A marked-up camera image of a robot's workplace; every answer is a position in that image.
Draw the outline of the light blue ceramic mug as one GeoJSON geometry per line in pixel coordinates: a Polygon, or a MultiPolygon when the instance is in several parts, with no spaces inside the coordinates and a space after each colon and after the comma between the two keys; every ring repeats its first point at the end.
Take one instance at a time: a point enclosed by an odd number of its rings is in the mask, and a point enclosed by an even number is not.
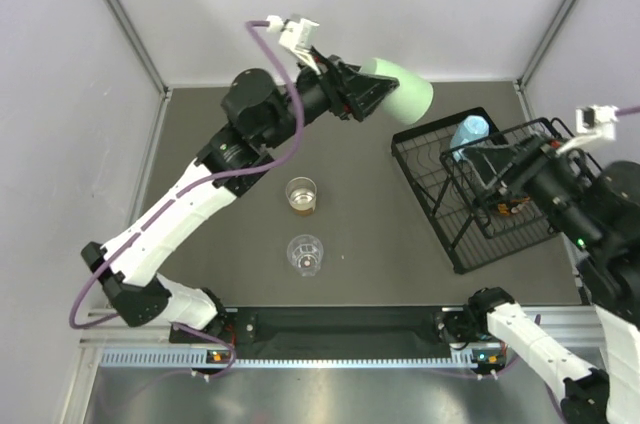
{"type": "MultiPolygon", "coordinates": [[[[456,128],[451,138],[449,148],[457,149],[476,140],[483,139],[487,137],[488,134],[489,123],[486,119],[479,115],[469,115],[456,128]]],[[[464,151],[457,149],[452,152],[452,157],[456,162],[464,160],[464,151]]]]}

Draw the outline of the mint green cup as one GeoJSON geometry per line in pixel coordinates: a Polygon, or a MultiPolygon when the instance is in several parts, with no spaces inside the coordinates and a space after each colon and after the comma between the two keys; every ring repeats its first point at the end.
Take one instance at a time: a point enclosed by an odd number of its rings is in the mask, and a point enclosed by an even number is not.
{"type": "Polygon", "coordinates": [[[433,85],[402,66],[381,58],[371,58],[361,66],[364,74],[395,78],[398,87],[385,97],[381,107],[404,125],[419,121],[431,107],[434,98],[433,85]]]}

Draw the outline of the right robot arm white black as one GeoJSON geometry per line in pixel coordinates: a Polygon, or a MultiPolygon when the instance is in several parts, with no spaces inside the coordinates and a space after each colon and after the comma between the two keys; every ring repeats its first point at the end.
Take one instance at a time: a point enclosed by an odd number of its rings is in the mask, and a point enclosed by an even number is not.
{"type": "Polygon", "coordinates": [[[530,319],[499,287],[469,298],[469,333],[511,347],[545,382],[568,423],[639,420],[639,166],[615,161],[593,174],[590,136],[567,141],[534,134],[511,145],[479,142],[462,159],[484,190],[526,196],[584,257],[577,271],[601,324],[608,366],[577,357],[530,319]]]}

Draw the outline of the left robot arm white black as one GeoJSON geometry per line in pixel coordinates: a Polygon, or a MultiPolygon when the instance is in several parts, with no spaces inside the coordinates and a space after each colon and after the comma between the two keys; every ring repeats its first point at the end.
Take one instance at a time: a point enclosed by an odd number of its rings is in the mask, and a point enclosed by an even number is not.
{"type": "Polygon", "coordinates": [[[224,96],[227,121],[196,154],[182,176],[128,229],[104,244],[88,243],[81,256],[96,274],[117,317],[130,327],[166,320],[192,328],[205,341],[225,332],[220,300],[162,277],[160,267],[203,223],[246,194],[282,164],[270,150],[330,112],[363,121],[396,91],[398,79],[364,73],[337,56],[302,68],[281,91],[264,69],[241,72],[224,96]]]}

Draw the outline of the steel tumbler with cork base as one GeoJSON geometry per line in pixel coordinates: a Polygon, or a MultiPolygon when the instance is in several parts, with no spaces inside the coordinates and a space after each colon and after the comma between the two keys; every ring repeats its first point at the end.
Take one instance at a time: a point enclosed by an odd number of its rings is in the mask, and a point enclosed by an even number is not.
{"type": "Polygon", "coordinates": [[[317,192],[316,183],[303,176],[291,179],[285,187],[289,206],[294,213],[300,216],[309,216],[315,212],[317,192]]]}

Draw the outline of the clear plastic glass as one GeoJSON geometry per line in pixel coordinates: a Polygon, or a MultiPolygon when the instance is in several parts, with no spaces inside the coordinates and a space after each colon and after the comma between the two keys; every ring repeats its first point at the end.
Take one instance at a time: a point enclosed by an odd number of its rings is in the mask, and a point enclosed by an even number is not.
{"type": "Polygon", "coordinates": [[[324,247],[313,235],[299,235],[288,244],[286,255],[289,263],[301,276],[313,277],[321,269],[324,247]]]}

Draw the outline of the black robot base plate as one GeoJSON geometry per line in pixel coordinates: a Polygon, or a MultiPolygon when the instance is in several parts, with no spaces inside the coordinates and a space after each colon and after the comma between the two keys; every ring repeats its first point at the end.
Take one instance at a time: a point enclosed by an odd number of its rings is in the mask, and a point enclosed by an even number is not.
{"type": "Polygon", "coordinates": [[[496,341],[465,311],[433,306],[239,307],[216,330],[257,360],[447,358],[496,341]]]}

